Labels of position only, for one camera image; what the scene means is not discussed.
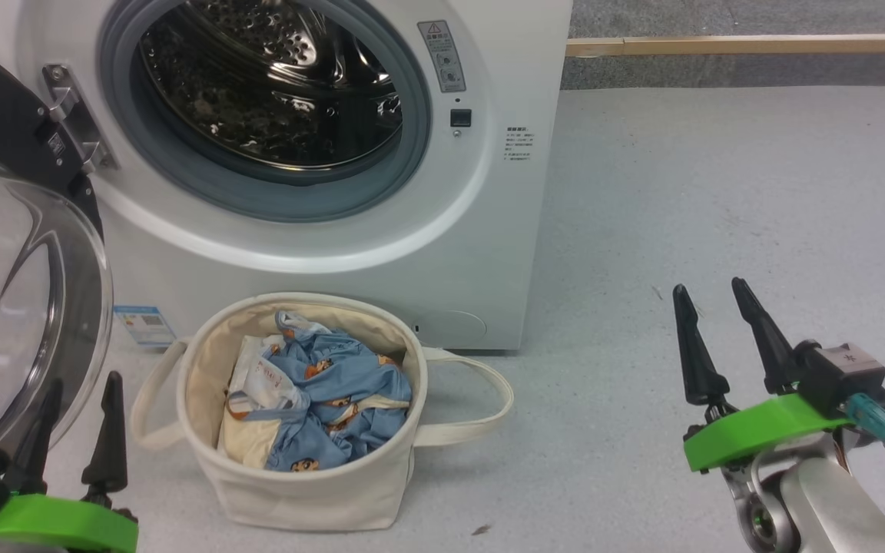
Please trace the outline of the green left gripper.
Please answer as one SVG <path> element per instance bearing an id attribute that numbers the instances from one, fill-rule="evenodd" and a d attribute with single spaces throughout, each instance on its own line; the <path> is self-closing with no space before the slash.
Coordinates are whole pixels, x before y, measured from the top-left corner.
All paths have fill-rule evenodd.
<path id="1" fill-rule="evenodd" d="M 111 495 L 128 486 L 124 388 L 121 374 L 108 374 L 101 410 L 103 420 L 91 461 L 81 483 L 82 501 L 45 494 L 43 479 L 52 430 L 61 417 L 63 382 L 53 379 L 8 469 L 15 494 L 0 508 L 0 540 L 76 549 L 134 552 L 138 524 L 109 508 Z"/>

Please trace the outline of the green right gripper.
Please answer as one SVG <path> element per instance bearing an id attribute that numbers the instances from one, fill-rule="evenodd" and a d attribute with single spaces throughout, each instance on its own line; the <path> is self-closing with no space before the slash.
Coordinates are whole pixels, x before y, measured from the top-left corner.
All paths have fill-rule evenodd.
<path id="1" fill-rule="evenodd" d="M 764 367 L 765 389 L 785 396 L 721 417 L 685 440 L 684 455 L 692 472 L 723 468 L 776 445 L 851 424 L 843 414 L 822 416 L 805 398 L 793 393 L 790 343 L 745 279 L 734 277 L 731 288 L 742 319 L 751 327 Z M 698 311 L 684 284 L 674 287 L 673 305 L 686 402 L 723 409 L 730 386 L 715 369 L 698 329 Z"/>

